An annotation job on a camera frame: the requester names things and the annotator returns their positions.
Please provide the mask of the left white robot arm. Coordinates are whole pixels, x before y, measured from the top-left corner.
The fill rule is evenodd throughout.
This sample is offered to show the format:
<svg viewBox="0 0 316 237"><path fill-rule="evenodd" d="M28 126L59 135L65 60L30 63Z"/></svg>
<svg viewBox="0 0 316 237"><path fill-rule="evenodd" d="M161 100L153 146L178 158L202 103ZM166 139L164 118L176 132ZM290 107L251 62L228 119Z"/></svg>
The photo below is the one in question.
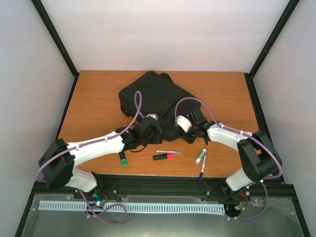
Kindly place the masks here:
<svg viewBox="0 0 316 237"><path fill-rule="evenodd" d="M57 139L38 161L37 180L45 182L50 190L72 187L96 199L102 195L103 187L92 172L78 169L79 165L101 156L134 150L138 146L161 143L162 129L153 117L87 141L66 143Z"/></svg>

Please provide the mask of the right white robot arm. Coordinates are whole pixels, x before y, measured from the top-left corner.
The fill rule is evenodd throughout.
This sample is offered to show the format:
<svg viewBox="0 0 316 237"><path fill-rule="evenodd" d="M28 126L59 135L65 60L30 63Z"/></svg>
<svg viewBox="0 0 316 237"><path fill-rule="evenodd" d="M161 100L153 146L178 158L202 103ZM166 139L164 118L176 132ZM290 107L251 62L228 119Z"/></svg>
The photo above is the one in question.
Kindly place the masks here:
<svg viewBox="0 0 316 237"><path fill-rule="evenodd" d="M261 130L244 132L216 120L208 121L199 108L186 117L177 116L176 125L194 138L203 138L206 143L221 143L238 151L242 168L226 178L232 191L260 182L275 172L281 173L282 161L267 134Z"/></svg>

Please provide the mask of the black student bag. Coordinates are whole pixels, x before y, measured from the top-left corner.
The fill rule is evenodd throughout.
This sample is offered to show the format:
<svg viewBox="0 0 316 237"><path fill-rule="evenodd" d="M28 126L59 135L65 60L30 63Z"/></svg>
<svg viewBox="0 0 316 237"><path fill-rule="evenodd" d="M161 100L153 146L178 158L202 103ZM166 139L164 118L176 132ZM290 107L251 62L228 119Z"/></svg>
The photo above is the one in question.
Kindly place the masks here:
<svg viewBox="0 0 316 237"><path fill-rule="evenodd" d="M136 91L142 94L140 114L136 119L138 122L142 120L141 116L155 114L158 117L164 141L171 142L178 138L182 138L189 144L195 141L194 136L185 133L175 125L176 116L174 115L187 117L192 110L201 107L201 103L192 99L184 100L177 105L182 98L193 97L191 93L174 84L168 74L148 71L118 93L121 111L126 116L135 116Z"/></svg>

